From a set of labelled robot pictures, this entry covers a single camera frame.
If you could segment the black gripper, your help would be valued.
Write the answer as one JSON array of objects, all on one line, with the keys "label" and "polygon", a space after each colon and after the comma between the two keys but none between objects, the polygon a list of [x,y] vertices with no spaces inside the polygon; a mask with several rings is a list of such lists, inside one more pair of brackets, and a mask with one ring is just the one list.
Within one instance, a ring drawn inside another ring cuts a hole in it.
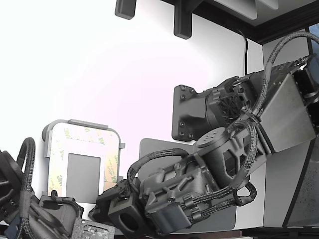
[{"label": "black gripper", "polygon": [[143,157],[114,187],[118,196],[110,201],[108,217],[125,236],[166,236],[190,228],[202,219],[199,211],[210,205],[196,204],[195,198],[213,192],[215,181],[205,165],[190,155],[142,181],[135,177],[143,163],[162,156]]}]

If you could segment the dark grey auxiliary gripper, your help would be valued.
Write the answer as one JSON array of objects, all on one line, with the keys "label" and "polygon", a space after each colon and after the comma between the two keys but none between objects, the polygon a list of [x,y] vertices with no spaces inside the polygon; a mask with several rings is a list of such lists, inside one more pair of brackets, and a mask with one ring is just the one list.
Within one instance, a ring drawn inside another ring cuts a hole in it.
[{"label": "dark grey auxiliary gripper", "polygon": [[[96,206],[89,212],[89,218],[94,222],[108,222],[108,208],[103,207],[108,201],[118,196],[117,188],[110,188],[97,197]],[[82,218],[84,208],[72,197],[59,197],[55,190],[51,195],[42,195],[39,205],[56,217],[69,235],[72,234],[76,218]]]}]

